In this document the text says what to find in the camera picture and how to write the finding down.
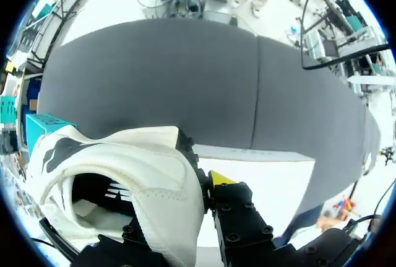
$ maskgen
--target teal box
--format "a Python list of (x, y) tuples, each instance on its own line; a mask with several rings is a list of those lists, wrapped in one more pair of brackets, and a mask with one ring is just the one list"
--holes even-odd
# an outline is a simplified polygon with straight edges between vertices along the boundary
[(0, 123), (15, 123), (16, 119), (15, 97), (2, 95), (0, 97)]
[(47, 135), (55, 132), (63, 126), (72, 125), (77, 128), (74, 123), (60, 120), (48, 114), (28, 114), (26, 115), (26, 139), (29, 155), (32, 154), (38, 138), (41, 135)]

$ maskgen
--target yellow tag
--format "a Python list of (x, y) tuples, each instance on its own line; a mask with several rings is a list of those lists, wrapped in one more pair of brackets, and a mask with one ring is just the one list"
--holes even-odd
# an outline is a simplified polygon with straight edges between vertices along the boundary
[(223, 176), (222, 174), (217, 173), (216, 171), (211, 170), (210, 174), (212, 176), (213, 186), (221, 185), (222, 183), (226, 183), (228, 185), (236, 183), (233, 180), (226, 178), (226, 176)]
[(13, 70), (14, 70), (14, 65), (10, 61), (8, 61), (6, 66), (6, 71), (12, 73)]

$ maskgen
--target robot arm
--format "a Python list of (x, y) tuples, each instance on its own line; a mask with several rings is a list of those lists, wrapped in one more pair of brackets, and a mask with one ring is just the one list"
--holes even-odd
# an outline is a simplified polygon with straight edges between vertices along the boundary
[[(247, 184), (214, 185), (211, 174), (205, 178), (199, 174), (202, 189), (209, 192), (204, 201), (213, 215), (224, 266), (343, 266), (359, 246), (359, 241), (346, 231), (329, 229), (299, 250), (290, 244), (276, 249), (273, 228), (256, 211)], [(40, 224), (54, 243), (56, 231), (45, 224), (45, 219)], [(95, 246), (69, 256), (71, 266), (169, 266), (161, 253), (150, 250), (136, 219), (132, 218), (123, 232), (124, 243), (100, 235)]]

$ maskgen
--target white sneaker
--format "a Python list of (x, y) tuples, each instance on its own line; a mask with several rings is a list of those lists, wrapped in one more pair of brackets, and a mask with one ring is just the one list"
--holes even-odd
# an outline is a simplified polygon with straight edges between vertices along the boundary
[(241, 4), (240, 2), (234, 0), (233, 1), (233, 8), (234, 9), (238, 8), (240, 4)]
[(256, 17), (256, 18), (260, 18), (261, 17), (261, 10), (257, 10), (257, 9), (252, 7), (252, 13), (253, 13), (254, 17)]
[(179, 139), (174, 126), (99, 140), (65, 126), (35, 144), (27, 193), (79, 250), (98, 234), (122, 242), (134, 210), (151, 250), (170, 266), (194, 266), (204, 203), (194, 169), (176, 149)]

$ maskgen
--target gray padded surface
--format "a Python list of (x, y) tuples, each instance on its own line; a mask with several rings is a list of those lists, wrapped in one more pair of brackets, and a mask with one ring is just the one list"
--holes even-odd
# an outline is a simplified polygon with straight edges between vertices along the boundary
[(257, 62), (254, 35), (235, 27), (183, 19), (119, 24), (51, 54), (38, 111), (77, 123), (91, 138), (176, 125), (199, 144), (249, 148)]
[[(252, 148), (316, 159), (301, 213), (359, 178), (366, 150), (378, 151), (379, 129), (361, 100), (328, 69), (305, 71), (298, 50), (258, 39), (260, 86)], [(314, 61), (306, 57), (304, 64)], [(365, 141), (367, 132), (371, 138)]]

